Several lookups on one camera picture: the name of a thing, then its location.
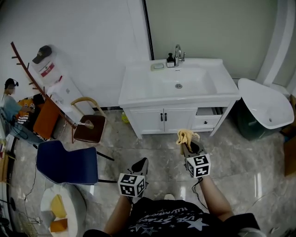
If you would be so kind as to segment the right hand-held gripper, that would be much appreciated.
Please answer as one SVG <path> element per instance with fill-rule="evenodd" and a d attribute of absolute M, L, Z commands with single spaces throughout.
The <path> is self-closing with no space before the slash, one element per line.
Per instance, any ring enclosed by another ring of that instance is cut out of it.
<path fill-rule="evenodd" d="M 192 178 L 201 178 L 210 174 L 211 161 L 202 143 L 192 140 L 191 151 L 186 143 L 181 144 L 181 150 L 185 157 L 185 169 Z"/>

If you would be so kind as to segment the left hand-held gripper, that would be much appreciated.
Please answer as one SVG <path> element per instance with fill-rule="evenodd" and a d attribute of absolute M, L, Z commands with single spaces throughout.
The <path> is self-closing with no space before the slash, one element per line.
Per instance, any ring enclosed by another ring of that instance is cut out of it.
<path fill-rule="evenodd" d="M 121 195 L 127 197 L 141 197 L 143 191 L 147 188 L 146 177 L 148 174 L 148 159 L 142 158 L 131 167 L 133 172 L 121 173 L 118 178 L 118 189 Z"/>

